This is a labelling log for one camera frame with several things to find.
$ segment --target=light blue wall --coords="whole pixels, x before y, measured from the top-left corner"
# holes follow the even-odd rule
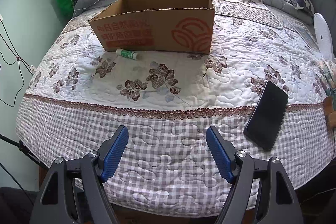
[[[8,34],[22,58],[30,65],[37,67],[60,34],[68,19],[63,18],[56,6],[55,0],[0,0],[0,14]],[[7,62],[15,58],[0,40],[0,51]],[[16,92],[22,85],[18,64],[8,66],[0,56],[0,98],[13,103]],[[26,68],[21,66],[25,80],[24,88],[16,98],[14,108],[0,102],[0,132],[16,141],[16,115],[22,96],[31,79]],[[0,140],[0,162],[13,174],[27,190],[38,190],[38,166],[29,160],[22,152]],[[0,187],[17,187],[15,182],[0,168]]]

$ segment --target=cardboard box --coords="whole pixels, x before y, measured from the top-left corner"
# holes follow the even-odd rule
[[[212,0],[117,0],[89,21],[106,51],[177,51],[208,54]]]

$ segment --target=quilted bedspread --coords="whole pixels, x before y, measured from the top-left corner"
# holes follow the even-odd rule
[[[313,41],[304,24],[271,12],[259,0],[223,1],[271,13],[277,21],[270,25],[280,26],[216,10],[209,55],[139,52],[139,60],[105,52],[87,24],[66,27],[27,88],[18,136],[50,166],[58,156],[83,157],[125,125],[129,142],[104,185],[106,193],[112,203],[156,214],[204,217],[221,211],[230,184],[206,144],[211,125],[254,158],[280,158],[294,188],[305,184],[334,154],[318,48],[293,28],[305,30]],[[267,80],[289,96],[271,151],[243,134]],[[257,183],[248,208],[255,205]]]

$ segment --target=smartphone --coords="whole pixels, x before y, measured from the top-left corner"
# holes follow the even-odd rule
[[[288,95],[267,81],[259,102],[244,128],[244,134],[265,150],[271,150],[279,133]]]

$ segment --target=glue stick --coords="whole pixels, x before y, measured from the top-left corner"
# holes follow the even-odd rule
[[[138,54],[136,52],[130,52],[127,50],[123,50],[122,48],[117,49],[115,52],[117,53],[117,55],[137,60]]]

